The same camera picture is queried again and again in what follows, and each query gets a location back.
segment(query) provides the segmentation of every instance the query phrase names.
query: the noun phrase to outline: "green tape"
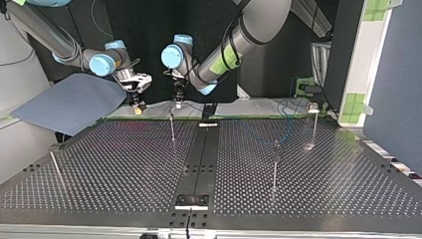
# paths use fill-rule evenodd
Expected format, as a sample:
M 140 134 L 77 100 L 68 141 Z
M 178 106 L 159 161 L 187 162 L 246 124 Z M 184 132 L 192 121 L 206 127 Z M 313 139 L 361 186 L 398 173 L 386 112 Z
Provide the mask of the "green tape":
M 21 6 L 23 6 L 24 4 L 25 4 L 25 2 L 26 2 L 26 0 L 13 0 L 15 3 L 17 3 L 17 4 L 19 4 L 19 5 L 21 5 Z
M 13 120 L 14 118 L 12 116 L 5 116 L 3 118 L 0 118 L 0 121 L 6 121 L 6 120 Z
M 358 123 L 364 111 L 365 94 L 348 93 L 342 110 L 341 122 Z
M 363 21 L 383 21 L 388 11 L 389 0 L 368 0 Z
M 242 59 L 243 57 L 243 55 L 240 53 L 238 53 L 238 56 L 240 59 Z M 236 69 L 239 67 L 239 65 L 236 64 L 236 54 L 233 51 L 232 46 L 229 45 L 226 47 L 226 49 L 224 50 L 224 57 L 226 59 L 227 65 L 229 65 L 231 69 Z M 226 65 L 223 62 L 222 56 L 215 60 L 214 64 L 210 68 L 210 71 L 216 75 L 222 75 L 229 71 L 229 69 L 227 69 Z

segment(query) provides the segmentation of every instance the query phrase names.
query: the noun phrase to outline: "black cable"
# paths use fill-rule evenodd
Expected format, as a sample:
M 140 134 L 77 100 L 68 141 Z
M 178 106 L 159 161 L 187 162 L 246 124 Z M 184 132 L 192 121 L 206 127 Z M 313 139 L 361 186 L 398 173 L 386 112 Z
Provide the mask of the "black cable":
M 186 223 L 186 239 L 190 239 L 190 233 L 189 233 L 189 223 L 190 223 L 190 217 L 192 215 L 192 209 L 190 209 L 189 211 L 189 217 L 187 218 L 187 223 Z
M 21 32 L 19 32 L 19 30 L 15 26 L 15 24 L 10 19 L 9 20 L 6 19 L 6 21 L 12 24 L 12 26 L 15 28 L 16 32 L 21 36 L 22 40 L 24 40 L 28 44 L 28 46 L 31 47 L 31 45 L 29 44 L 29 42 L 25 39 L 24 36 L 22 36 Z M 31 52 L 29 53 L 29 55 L 26 58 L 24 58 L 22 60 L 19 60 L 19 61 L 16 61 L 16 62 L 0 64 L 0 67 L 7 67 L 7 66 L 12 66 L 12 65 L 16 65 L 16 64 L 20 64 L 20 63 L 26 62 L 27 60 L 29 60 L 32 57 L 32 55 L 34 55 L 34 53 L 35 53 L 35 51 L 32 48 L 31 49 Z
M 31 50 L 31 53 L 28 55 L 28 57 L 26 57 L 22 60 L 16 61 L 16 62 L 0 64 L 0 67 L 12 66 L 12 65 L 19 64 L 19 63 L 23 63 L 23 62 L 27 61 L 28 59 L 30 59 L 32 57 L 32 55 L 34 55 L 34 49 Z
M 313 22 L 311 24 L 311 43 L 313 42 L 314 27 L 315 27 L 316 20 L 317 20 L 317 10 L 319 9 L 319 4 L 318 3 L 319 3 L 319 0 L 316 0 L 316 9 L 314 10 Z M 316 60 L 314 58 L 314 53 L 311 53 L 311 59 L 312 59 L 312 62 L 313 62 L 313 67 L 317 70 L 317 63 L 316 63 Z M 330 107 L 332 107 L 332 111 L 335 113 L 335 115 L 338 118 L 338 113 L 336 112 L 336 110 L 335 110 L 334 106 L 332 105 L 332 103 L 329 101 L 328 96 L 326 95 L 325 90 L 323 89 L 322 82 L 319 79 L 318 73 L 316 73 L 316 79 L 319 82 L 320 89 L 322 90 L 322 94 L 325 97 L 326 102 L 328 103 L 328 105 Z

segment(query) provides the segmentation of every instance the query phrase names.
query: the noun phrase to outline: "metal bracket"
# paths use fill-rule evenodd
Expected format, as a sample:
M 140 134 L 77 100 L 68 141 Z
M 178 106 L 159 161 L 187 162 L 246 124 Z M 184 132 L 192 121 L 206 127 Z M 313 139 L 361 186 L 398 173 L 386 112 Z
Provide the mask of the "metal bracket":
M 121 83 L 137 83 L 136 91 L 139 94 L 142 94 L 152 82 L 152 77 L 148 74 L 137 74 L 134 77 L 125 80 L 119 80 Z M 130 91 L 132 89 L 132 85 L 122 85 L 123 89 L 126 91 Z
M 206 211 L 208 210 L 208 195 L 178 195 L 176 210 Z
M 403 4 L 403 0 L 390 0 L 390 3 L 388 4 L 388 8 L 395 8 L 398 6 L 401 6 Z
M 368 116 L 372 116 L 373 115 L 373 108 L 367 105 L 363 106 L 363 113 L 368 115 Z

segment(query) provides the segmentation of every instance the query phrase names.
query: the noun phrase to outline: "perforated table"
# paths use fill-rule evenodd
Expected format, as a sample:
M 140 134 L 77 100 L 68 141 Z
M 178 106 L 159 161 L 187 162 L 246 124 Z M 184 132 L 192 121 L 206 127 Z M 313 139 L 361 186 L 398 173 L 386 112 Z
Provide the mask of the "perforated table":
M 167 120 L 105 120 L 0 186 L 0 232 L 61 225 L 422 234 L 422 188 L 334 121 L 320 119 L 315 137 L 313 126 L 180 120 L 172 141 Z M 208 210 L 175 210 L 181 194 L 209 195 Z

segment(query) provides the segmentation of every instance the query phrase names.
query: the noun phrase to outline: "blue cable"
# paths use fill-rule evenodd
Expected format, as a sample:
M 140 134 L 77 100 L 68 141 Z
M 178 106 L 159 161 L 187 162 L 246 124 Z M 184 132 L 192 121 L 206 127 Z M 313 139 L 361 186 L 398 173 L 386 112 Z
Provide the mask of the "blue cable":
M 283 113 L 281 113 L 280 112 L 280 104 L 281 103 L 287 103 L 283 108 L 282 108 L 282 112 Z M 283 142 L 285 142 L 285 141 L 287 141 L 288 139 L 289 139 L 289 136 L 291 135 L 291 131 L 292 131 L 292 127 L 293 127 L 293 121 L 292 121 L 292 118 L 285 112 L 285 108 L 287 108 L 288 107 L 288 105 L 289 105 L 289 102 L 287 101 L 287 100 L 282 100 L 282 101 L 280 101 L 278 104 L 277 104 L 277 112 L 280 114 L 280 116 L 281 115 L 284 115 L 286 118 L 287 118 L 287 120 L 288 120 L 288 128 L 287 128 L 287 130 L 286 130 L 286 133 L 279 139 L 279 143 L 283 143 Z M 208 115 L 208 116 L 211 116 L 211 117 L 214 117 L 214 116 L 216 116 L 216 117 L 221 117 L 221 118 L 223 118 L 223 119 L 229 119 L 229 120 L 238 120 L 241 124 L 242 124 L 242 127 L 244 128 L 244 130 L 245 131 L 248 131 L 250 134 L 251 134 L 251 136 L 254 138 L 254 140 L 256 140 L 256 141 L 258 141 L 258 142 L 261 142 L 261 143 L 263 143 L 263 144 L 271 144 L 271 145 L 274 145 L 274 141 L 269 141 L 269 140 L 267 140 L 267 139 L 265 139 L 265 138 L 262 138 L 260 135 L 258 135 L 258 134 L 256 134 L 253 130 L 251 130 L 251 129 L 249 129 L 249 127 L 248 127 L 248 125 L 247 125 L 247 123 L 246 122 L 244 122 L 243 120 L 241 120 L 241 119 L 238 119 L 238 118 L 235 118 L 235 117 L 228 117 L 228 116 L 220 116 L 220 115 L 214 115 L 214 114 L 210 114 L 210 113 L 207 113 L 207 112 L 204 112 L 204 111 L 202 111 L 202 110 L 200 110 L 200 109 L 197 109 L 197 108 L 195 108 L 195 107 L 193 107 L 193 106 L 191 106 L 191 105 L 189 105 L 190 107 L 192 107 L 193 109 L 195 109 L 195 110 L 197 110 L 197 111 L 199 111 L 199 112 L 201 112 L 201 113 L 203 113 L 203 114 L 205 114 L 205 115 Z M 297 107 L 296 107 L 296 110 L 295 110 L 295 112 L 294 112 L 294 115 L 295 115 L 295 113 L 296 113 L 296 111 L 298 110 L 298 108 L 299 108 L 299 105 L 297 105 Z

